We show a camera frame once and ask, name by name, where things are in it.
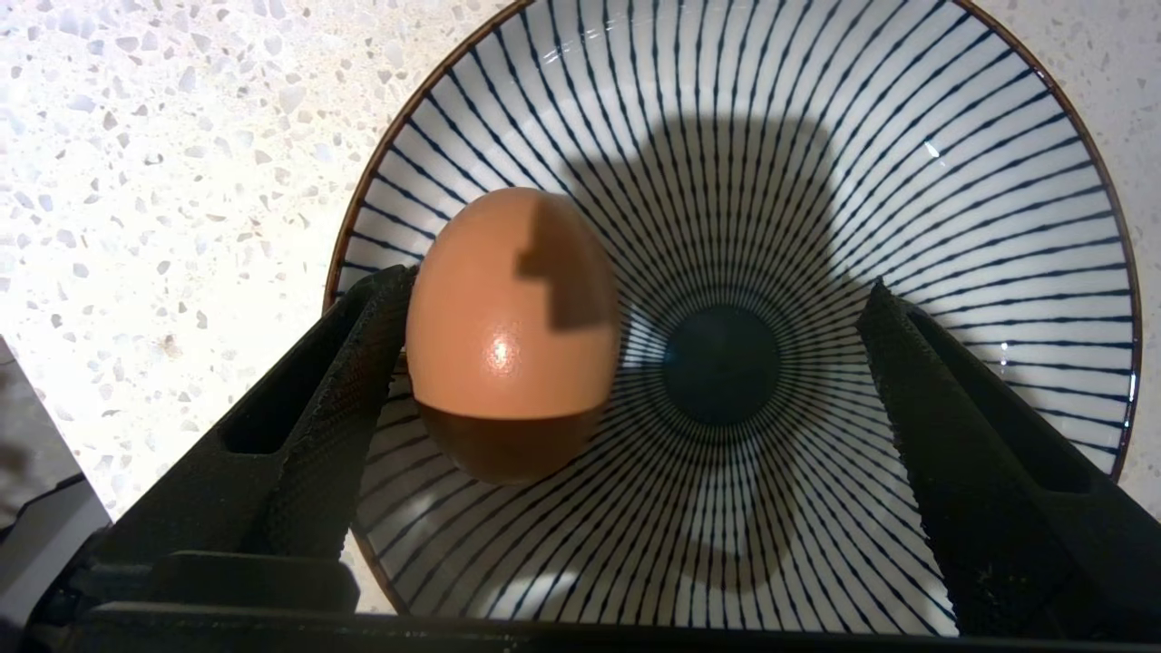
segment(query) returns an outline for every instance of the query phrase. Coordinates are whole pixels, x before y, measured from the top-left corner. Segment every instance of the terrazzo countertop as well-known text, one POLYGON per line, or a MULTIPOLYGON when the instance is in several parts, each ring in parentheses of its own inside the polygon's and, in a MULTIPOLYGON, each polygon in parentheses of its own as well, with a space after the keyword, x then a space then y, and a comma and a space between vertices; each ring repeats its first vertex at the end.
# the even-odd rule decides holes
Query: terrazzo countertop
MULTIPOLYGON (((1145 324, 1122 485, 1161 516, 1161 2, 978 3, 1065 88, 1120 194, 1145 324)), ((0 332, 115 518, 317 320, 380 136, 503 5, 0 5, 0 332)))

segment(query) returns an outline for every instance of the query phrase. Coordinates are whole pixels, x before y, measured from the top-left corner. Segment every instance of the striped bowl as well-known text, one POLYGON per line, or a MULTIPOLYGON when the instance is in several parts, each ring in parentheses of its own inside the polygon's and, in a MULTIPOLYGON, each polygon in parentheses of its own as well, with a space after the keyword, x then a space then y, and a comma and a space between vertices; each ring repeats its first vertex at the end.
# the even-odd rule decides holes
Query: striped bowl
POLYGON ((326 301, 509 186, 571 198, 614 261, 613 396, 569 467, 492 487, 401 372, 353 529, 402 612, 956 633, 854 331, 877 277, 1119 471, 1140 322, 1116 195, 967 1, 519 2, 391 124, 326 301))

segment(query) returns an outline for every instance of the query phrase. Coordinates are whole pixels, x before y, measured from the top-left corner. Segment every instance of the bowl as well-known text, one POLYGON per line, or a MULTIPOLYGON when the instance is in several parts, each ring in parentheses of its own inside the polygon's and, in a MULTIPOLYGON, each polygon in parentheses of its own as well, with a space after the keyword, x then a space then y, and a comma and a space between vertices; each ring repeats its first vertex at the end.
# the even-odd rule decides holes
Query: bowl
POLYGON ((1116 194, 969 2, 518 2, 391 124, 326 302, 509 186, 599 235, 616 381, 585 453, 512 488, 439 453, 399 371, 353 530, 401 612, 956 633, 854 331, 878 278, 1119 471, 1140 313, 1116 194))

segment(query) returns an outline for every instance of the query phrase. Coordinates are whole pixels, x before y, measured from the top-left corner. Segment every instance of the bowl center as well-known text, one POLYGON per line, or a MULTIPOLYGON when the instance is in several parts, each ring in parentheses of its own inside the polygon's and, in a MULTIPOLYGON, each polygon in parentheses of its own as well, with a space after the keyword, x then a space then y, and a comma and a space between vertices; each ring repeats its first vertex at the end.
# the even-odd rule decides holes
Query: bowl center
POLYGON ((774 335, 753 313, 715 306, 686 317, 665 345, 665 390, 679 410, 713 426, 762 409, 778 380, 774 335))

